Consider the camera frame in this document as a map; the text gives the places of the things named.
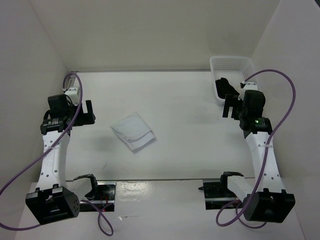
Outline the white skirt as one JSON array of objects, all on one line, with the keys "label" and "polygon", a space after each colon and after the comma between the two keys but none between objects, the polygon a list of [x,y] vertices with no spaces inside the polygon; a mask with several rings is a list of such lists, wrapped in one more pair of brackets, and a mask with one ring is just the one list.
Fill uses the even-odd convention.
[{"label": "white skirt", "polygon": [[137,112],[133,112],[116,122],[111,126],[111,129],[133,153],[156,140],[152,129]]}]

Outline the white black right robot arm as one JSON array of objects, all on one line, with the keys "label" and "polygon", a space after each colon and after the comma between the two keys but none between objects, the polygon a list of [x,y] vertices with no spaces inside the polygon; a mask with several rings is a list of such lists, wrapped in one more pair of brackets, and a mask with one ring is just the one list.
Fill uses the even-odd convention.
[{"label": "white black right robot arm", "polygon": [[240,172],[225,171],[220,177],[219,192],[239,199],[240,213],[247,221],[282,223],[296,200],[280,177],[273,148],[275,129],[263,116],[265,103],[265,95],[258,90],[246,90],[243,96],[226,95],[222,116],[239,121],[251,153],[255,185],[250,186]]}]

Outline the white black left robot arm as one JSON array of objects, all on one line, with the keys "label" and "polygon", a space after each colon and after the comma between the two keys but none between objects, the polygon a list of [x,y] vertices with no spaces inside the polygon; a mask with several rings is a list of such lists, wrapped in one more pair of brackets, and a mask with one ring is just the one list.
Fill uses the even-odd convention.
[{"label": "white black left robot arm", "polygon": [[83,111],[80,93],[53,95],[47,99],[49,110],[40,126],[44,144],[41,172],[35,191],[28,193],[25,203],[40,225],[76,218],[83,200],[98,197],[100,188],[93,174],[77,176],[66,182],[67,149],[73,127],[93,125],[95,115],[91,101]]}]

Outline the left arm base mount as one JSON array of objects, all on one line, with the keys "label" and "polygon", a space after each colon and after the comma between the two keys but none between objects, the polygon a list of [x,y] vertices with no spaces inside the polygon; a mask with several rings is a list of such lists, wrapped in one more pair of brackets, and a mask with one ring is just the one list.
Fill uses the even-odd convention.
[{"label": "left arm base mount", "polygon": [[116,183],[111,181],[77,180],[72,191],[78,197],[80,212],[95,212],[95,206],[102,212],[115,210]]}]

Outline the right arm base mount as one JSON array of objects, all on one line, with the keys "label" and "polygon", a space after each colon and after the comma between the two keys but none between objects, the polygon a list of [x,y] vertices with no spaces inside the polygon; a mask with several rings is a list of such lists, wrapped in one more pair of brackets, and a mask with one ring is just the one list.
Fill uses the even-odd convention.
[{"label": "right arm base mount", "polygon": [[241,208],[253,186],[241,173],[225,171],[220,178],[204,179],[198,189],[204,193],[206,210],[220,210],[224,205],[228,209]]}]

